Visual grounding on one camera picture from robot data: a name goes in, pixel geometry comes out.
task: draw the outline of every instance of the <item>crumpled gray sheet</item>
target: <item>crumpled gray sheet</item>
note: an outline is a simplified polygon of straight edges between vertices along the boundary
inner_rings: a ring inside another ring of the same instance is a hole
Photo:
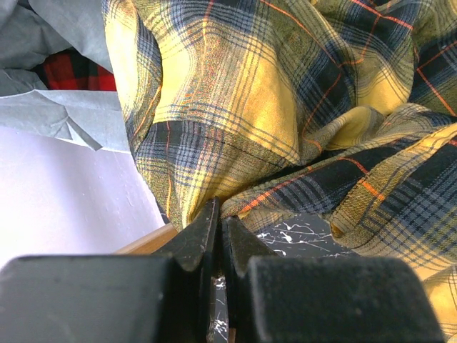
[[[106,47],[101,0],[29,0],[29,3],[81,55],[113,71]]]
[[[130,153],[117,93],[39,91],[0,98],[0,126]]]
[[[32,69],[49,55],[71,48],[31,9],[17,0],[0,2],[0,69]]]
[[[70,47],[111,70],[100,0],[0,0],[0,46],[0,126],[130,152],[116,92],[44,91],[27,70]]]
[[[0,69],[0,96],[26,93],[34,89],[47,89],[34,72],[21,69]]]

